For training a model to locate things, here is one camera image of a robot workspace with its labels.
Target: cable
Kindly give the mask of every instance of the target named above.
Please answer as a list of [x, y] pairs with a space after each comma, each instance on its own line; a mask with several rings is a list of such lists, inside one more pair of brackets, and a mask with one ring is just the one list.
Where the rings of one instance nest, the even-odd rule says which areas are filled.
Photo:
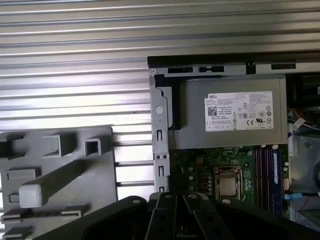
[[314, 184], [320, 189], [320, 180], [318, 174], [320, 173], [320, 161], [313, 167], [312, 178]]
[[306, 206], [307, 206], [307, 203], [309, 202], [310, 200], [310, 197], [307, 197], [304, 204], [302, 205], [302, 207], [300, 208], [300, 211], [303, 210]]
[[292, 200], [292, 199], [300, 199], [302, 197], [320, 197], [320, 192], [293, 192], [293, 191], [285, 191], [284, 199], [285, 200]]
[[[288, 120], [292, 121], [292, 122], [296, 122], [296, 120], [294, 119], [291, 119], [291, 118], [288, 118]], [[320, 128], [318, 127], [315, 127], [315, 126], [311, 126], [309, 124], [306, 124], [306, 123], [303, 123], [302, 124], [303, 126], [306, 126], [307, 128], [310, 128], [310, 129], [313, 129], [313, 130], [317, 130], [317, 131], [320, 131]]]

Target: black plastic part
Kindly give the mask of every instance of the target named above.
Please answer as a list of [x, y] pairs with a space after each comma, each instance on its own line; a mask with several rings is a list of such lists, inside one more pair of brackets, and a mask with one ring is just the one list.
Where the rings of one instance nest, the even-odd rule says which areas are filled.
[[256, 74], [256, 63], [254, 61], [248, 61], [245, 63], [245, 74]]
[[152, 212], [145, 240], [175, 239], [177, 196], [162, 193]]
[[192, 194], [165, 192], [149, 203], [129, 196], [34, 239], [320, 239], [320, 232], [239, 200], [212, 203]]
[[216, 207], [209, 200], [204, 200], [197, 193], [183, 196], [189, 213], [194, 215], [204, 239], [235, 239], [229, 228], [223, 222]]
[[149, 68], [166, 68], [189, 65], [212, 65], [226, 63], [249, 62], [291, 62], [305, 60], [320, 60], [320, 51], [292, 51], [292, 52], [255, 52], [233, 54], [199, 54], [174, 56], [149, 56]]

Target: screw hole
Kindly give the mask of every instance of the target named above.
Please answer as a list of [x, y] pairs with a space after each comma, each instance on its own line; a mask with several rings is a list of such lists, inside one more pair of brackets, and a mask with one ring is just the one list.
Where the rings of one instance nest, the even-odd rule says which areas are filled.
[[221, 235], [221, 229], [220, 228], [213, 229], [213, 233], [215, 235]]
[[164, 233], [166, 232], [166, 230], [165, 230], [164, 228], [159, 228], [158, 232], [159, 232], [160, 234], [164, 234]]

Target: metal bracket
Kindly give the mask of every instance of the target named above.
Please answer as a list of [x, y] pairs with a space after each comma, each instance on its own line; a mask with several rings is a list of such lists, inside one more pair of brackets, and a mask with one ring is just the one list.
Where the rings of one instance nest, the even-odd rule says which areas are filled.
[[170, 87], [159, 89], [156, 88], [155, 82], [154, 75], [150, 74], [154, 190], [156, 192], [165, 192], [168, 188], [167, 176], [170, 175], [170, 156], [168, 142], [168, 99], [164, 95], [169, 97], [172, 94]]
[[167, 115], [168, 115], [168, 129], [172, 127], [174, 124], [174, 117], [173, 117], [173, 107], [172, 107], [172, 87], [170, 86], [161, 86], [158, 87], [162, 91], [163, 97], [166, 98], [167, 104]]

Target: motherboard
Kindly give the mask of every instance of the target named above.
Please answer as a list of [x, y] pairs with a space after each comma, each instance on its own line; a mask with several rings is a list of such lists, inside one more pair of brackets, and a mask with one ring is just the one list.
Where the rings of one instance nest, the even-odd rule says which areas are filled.
[[171, 150], [169, 188], [211, 201], [238, 199], [282, 215], [287, 152], [285, 144]]

